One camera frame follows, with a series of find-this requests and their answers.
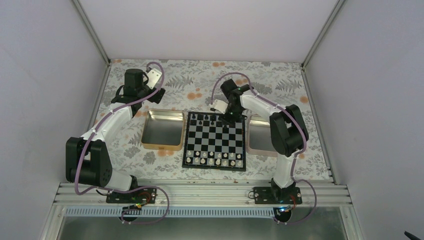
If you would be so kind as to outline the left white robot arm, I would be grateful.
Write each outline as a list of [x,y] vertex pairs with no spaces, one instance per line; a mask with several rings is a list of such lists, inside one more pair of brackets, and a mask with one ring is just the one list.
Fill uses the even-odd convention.
[[124,201],[131,203],[139,197],[135,176],[115,170],[108,152],[110,144],[120,129],[142,107],[144,101],[160,103],[165,89],[164,71],[147,66],[146,70],[129,68],[121,85],[111,100],[108,112],[90,130],[80,137],[70,137],[65,145],[65,177],[74,184],[78,195],[79,184],[90,189],[115,191]]

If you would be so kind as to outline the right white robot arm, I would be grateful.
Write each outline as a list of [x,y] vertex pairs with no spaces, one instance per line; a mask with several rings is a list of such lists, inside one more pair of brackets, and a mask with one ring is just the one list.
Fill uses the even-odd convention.
[[252,111],[269,123],[271,144],[277,152],[270,195],[278,204],[287,203],[296,195],[294,153],[303,151],[309,138],[299,107],[294,104],[281,107],[260,96],[248,84],[237,86],[232,79],[222,83],[220,89],[226,101],[215,100],[212,105],[221,113],[225,123],[235,124],[243,118],[245,110]]

